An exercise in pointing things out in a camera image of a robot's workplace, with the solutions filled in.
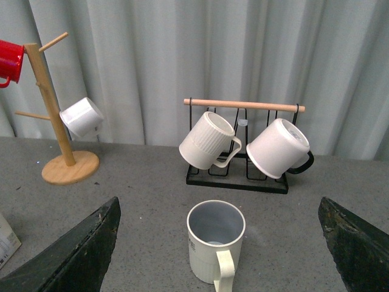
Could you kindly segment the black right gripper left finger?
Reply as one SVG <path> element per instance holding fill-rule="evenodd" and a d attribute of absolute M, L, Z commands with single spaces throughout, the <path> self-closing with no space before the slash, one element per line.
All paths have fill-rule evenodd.
<path fill-rule="evenodd" d="M 115 196 L 1 279 L 1 291 L 100 291 L 111 262 L 121 210 Z"/>

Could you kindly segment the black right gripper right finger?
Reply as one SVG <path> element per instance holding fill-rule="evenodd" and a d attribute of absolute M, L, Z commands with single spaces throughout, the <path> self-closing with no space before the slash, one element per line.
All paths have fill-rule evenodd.
<path fill-rule="evenodd" d="M 346 289 L 388 291 L 388 234 L 327 197 L 318 219 Z"/>

